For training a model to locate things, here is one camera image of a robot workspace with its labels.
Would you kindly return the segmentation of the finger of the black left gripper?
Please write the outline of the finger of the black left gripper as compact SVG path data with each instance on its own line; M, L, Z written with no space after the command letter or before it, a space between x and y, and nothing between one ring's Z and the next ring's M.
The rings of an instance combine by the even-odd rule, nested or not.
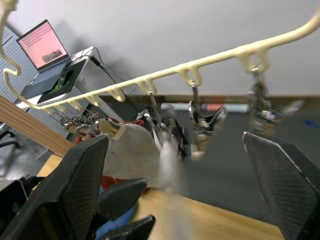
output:
M136 222L123 225L104 235L105 240L147 240L152 233L156 218L149 215Z
M132 207L147 187L145 178L130 179L112 185L98 197L97 214L107 220L116 220Z

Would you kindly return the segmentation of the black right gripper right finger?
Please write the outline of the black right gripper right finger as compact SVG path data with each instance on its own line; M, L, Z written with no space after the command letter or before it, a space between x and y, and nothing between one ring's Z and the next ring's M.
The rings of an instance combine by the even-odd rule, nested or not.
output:
M244 132L259 189L286 240L320 238L320 169L294 144Z

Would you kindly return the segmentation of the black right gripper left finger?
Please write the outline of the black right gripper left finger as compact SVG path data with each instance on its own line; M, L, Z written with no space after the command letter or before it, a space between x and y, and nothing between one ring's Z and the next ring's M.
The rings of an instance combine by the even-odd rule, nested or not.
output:
M0 238L85 240L96 211L108 144L108 137L100 135L70 148Z

